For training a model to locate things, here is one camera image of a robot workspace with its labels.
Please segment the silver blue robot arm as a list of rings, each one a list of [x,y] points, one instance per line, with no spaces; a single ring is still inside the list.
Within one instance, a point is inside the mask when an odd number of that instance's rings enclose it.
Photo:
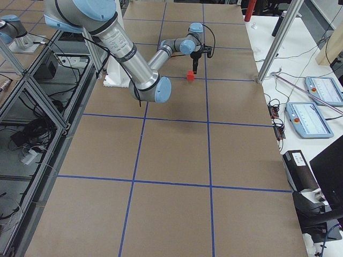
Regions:
[[[118,22],[115,1],[46,1],[44,18],[48,26],[64,32],[89,32],[98,37],[106,50],[130,76],[129,89],[138,101],[165,103],[172,84],[158,70],[173,53],[200,53],[204,49],[204,26],[194,22],[183,38],[161,42],[156,54],[147,62]]]

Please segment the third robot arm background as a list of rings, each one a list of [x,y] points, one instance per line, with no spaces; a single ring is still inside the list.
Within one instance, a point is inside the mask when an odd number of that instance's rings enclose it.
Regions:
[[[36,36],[28,33],[18,16],[8,14],[1,17],[1,40],[12,52],[33,54],[40,45]]]

